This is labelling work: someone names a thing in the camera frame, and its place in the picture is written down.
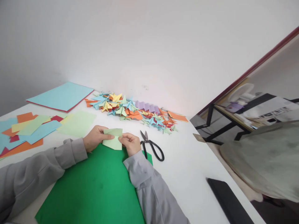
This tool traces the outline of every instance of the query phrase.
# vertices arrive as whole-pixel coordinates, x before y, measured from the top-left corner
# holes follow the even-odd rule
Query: person's left hand
[[[104,134],[104,130],[108,129],[103,126],[96,125],[93,129],[83,138],[84,146],[86,152],[91,152],[94,150],[98,144],[100,144],[103,140],[114,139],[114,135]]]

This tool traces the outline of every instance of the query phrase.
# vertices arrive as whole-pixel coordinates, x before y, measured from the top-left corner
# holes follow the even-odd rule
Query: black scissors handle
[[[142,146],[143,146],[144,156],[145,156],[145,158],[147,159],[147,153],[146,153],[146,148],[145,148],[145,143],[144,143],[144,141],[141,141],[140,144],[142,144]],[[154,142],[151,141],[151,140],[149,140],[149,144],[150,144],[150,146],[152,147],[152,150],[153,150],[153,152],[154,152],[156,158],[157,158],[159,161],[163,162],[165,158],[164,158],[164,153],[163,153],[162,149],[161,149],[156,143],[154,143]],[[158,154],[156,153],[156,150],[155,150],[153,144],[154,144],[154,145],[158,148],[158,150],[160,151],[161,156],[162,156],[162,159],[161,159],[161,158],[158,156]]]

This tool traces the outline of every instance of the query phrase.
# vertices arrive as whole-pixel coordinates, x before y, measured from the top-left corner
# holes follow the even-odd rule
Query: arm
[[[139,203],[147,224],[190,224],[161,175],[141,151],[139,138],[127,133],[120,142],[127,148],[129,158],[124,161],[130,180],[136,187]]]
[[[0,223],[25,209],[64,170],[87,159],[83,139],[67,139],[58,148],[50,148],[21,162],[0,169]]]

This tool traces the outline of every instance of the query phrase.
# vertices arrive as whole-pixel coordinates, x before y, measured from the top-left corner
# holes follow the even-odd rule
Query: hand
[[[131,133],[123,133],[118,140],[127,148],[128,156],[133,156],[141,150],[140,140]]]
[[[114,139],[114,135],[104,134],[104,130],[108,129],[103,126],[96,125],[93,129],[83,138],[84,146],[86,152],[91,152],[94,150],[98,144],[100,144],[103,140]]]

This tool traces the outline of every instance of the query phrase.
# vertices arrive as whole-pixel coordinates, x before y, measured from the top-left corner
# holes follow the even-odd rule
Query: black phone
[[[254,224],[226,182],[210,178],[207,181],[231,224]]]

